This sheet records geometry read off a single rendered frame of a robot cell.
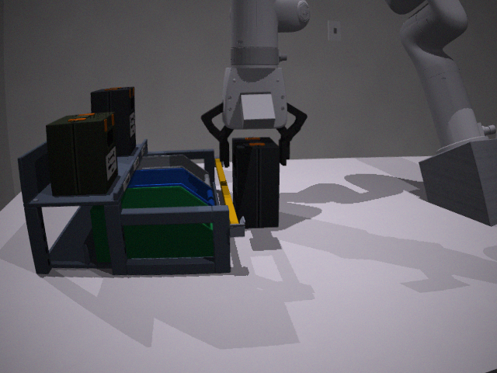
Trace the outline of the yellow bar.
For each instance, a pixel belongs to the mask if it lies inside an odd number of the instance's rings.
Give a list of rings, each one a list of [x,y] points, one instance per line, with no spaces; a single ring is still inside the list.
[[[219,173],[218,179],[219,179],[220,186],[221,186],[221,192],[222,192],[223,199],[224,199],[224,205],[227,205],[229,208],[230,224],[239,224],[220,159],[215,159],[215,166],[217,169],[217,175]]]

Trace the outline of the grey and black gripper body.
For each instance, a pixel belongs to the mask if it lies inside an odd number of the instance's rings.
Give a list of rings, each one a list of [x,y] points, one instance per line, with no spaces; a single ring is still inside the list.
[[[287,124],[287,95],[282,68],[278,65],[231,65],[224,74],[222,120],[230,129],[244,130],[240,108],[241,92],[271,92],[274,128]]]

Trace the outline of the blue open bin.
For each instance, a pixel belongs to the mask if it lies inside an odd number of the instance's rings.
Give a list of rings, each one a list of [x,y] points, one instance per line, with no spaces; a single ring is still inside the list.
[[[181,186],[205,204],[215,206],[213,189],[184,168],[135,170],[128,185],[127,188]]]

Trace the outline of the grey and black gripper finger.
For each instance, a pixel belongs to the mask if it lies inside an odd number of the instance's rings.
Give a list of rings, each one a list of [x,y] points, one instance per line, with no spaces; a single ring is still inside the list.
[[[212,118],[223,112],[223,105],[224,102],[204,113],[201,116],[201,120],[203,121],[207,130],[220,142],[220,162],[224,162],[224,167],[228,168],[229,167],[228,137],[234,129],[230,129],[228,127],[225,127],[224,125],[221,131],[219,131],[212,122]]]
[[[299,109],[287,104],[287,112],[293,114],[296,117],[294,123],[286,129],[286,127],[277,128],[282,134],[279,139],[280,146],[280,164],[282,166],[287,165],[287,159],[290,159],[290,141],[292,138],[300,131],[304,122],[307,119],[307,114],[303,113]]]

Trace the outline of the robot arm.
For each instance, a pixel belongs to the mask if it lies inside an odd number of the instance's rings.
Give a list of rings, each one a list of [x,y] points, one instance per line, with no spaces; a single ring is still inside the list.
[[[404,15],[425,0],[385,1],[393,12]],[[442,148],[436,151],[438,155],[469,141],[487,140],[486,135],[495,134],[496,128],[477,123],[460,70],[443,52],[467,29],[463,6],[459,0],[427,1],[402,25],[400,40],[429,105]],[[231,65],[278,65],[286,61],[287,53],[277,49],[278,33],[302,30],[309,19],[305,0],[231,0]],[[240,107],[243,129],[274,127],[271,92],[241,92]]]

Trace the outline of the green open bin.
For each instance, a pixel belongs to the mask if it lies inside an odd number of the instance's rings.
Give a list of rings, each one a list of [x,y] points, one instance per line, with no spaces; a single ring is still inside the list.
[[[181,186],[127,188],[125,208],[209,206]],[[104,205],[90,210],[97,262],[111,262]],[[208,227],[209,226],[209,227]],[[127,258],[214,256],[212,223],[179,225],[124,225]]]

